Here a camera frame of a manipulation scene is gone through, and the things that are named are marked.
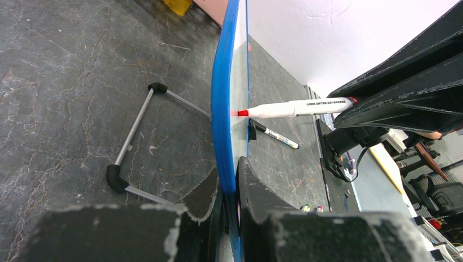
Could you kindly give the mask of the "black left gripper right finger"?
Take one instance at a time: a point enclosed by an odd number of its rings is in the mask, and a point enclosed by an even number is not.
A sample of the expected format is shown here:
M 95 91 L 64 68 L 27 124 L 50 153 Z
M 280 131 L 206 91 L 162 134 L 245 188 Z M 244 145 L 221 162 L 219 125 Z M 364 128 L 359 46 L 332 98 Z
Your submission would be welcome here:
M 411 219 L 389 212 L 302 212 L 237 168 L 242 261 L 433 261 Z

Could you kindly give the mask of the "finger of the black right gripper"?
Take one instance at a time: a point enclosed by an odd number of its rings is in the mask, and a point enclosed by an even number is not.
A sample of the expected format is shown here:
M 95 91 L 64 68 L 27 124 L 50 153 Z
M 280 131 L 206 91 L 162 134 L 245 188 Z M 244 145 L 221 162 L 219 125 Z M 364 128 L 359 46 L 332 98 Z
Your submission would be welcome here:
M 383 63 L 332 91 L 328 97 L 370 97 L 457 57 L 462 57 L 462 2 L 457 2 Z
M 340 114 L 336 128 L 362 126 L 425 133 L 462 127 L 462 54 L 441 62 Z

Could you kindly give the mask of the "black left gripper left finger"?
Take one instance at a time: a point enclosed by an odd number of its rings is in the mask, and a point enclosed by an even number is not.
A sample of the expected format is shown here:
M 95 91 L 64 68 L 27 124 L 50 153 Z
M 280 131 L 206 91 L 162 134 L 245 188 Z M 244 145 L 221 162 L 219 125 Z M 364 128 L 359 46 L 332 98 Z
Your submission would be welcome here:
M 214 261 L 220 215 L 218 171 L 212 169 L 179 203 L 49 212 L 19 261 Z

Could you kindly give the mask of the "blue framed whiteboard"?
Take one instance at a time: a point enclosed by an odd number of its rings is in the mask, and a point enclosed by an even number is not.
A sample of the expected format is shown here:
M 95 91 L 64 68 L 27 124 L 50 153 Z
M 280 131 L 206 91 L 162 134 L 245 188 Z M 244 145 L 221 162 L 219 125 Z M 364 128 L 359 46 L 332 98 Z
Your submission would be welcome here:
M 234 261 L 243 260 L 236 173 L 248 154 L 248 120 L 238 111 L 249 105 L 247 1 L 229 1 L 212 68 L 211 128 Z

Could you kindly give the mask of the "red whiteboard marker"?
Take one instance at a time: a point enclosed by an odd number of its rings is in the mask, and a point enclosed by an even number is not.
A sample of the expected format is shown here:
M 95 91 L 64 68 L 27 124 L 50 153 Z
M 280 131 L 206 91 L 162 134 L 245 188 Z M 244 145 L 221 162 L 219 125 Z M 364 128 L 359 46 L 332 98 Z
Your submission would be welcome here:
M 283 103 L 262 104 L 253 108 L 233 112 L 233 116 L 255 118 L 279 118 L 337 114 L 358 104 L 353 97 L 321 98 L 307 100 L 293 100 Z

